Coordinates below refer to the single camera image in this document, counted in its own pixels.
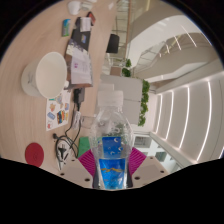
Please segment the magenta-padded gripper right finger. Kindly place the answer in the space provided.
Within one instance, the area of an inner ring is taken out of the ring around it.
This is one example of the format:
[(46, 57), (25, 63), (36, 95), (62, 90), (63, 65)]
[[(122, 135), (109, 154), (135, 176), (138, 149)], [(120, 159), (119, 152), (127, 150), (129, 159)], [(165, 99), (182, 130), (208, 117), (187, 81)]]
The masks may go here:
[(146, 156), (138, 149), (132, 149), (128, 164), (128, 187), (143, 187), (168, 174), (155, 156)]

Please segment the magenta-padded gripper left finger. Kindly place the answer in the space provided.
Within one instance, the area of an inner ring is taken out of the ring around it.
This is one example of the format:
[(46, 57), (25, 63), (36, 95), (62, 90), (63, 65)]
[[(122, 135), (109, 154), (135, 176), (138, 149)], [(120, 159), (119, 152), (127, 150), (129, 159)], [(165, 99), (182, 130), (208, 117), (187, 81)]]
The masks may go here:
[(81, 187), (92, 188), (95, 172), (95, 159), (88, 150), (78, 159), (69, 161), (61, 170), (61, 177)]

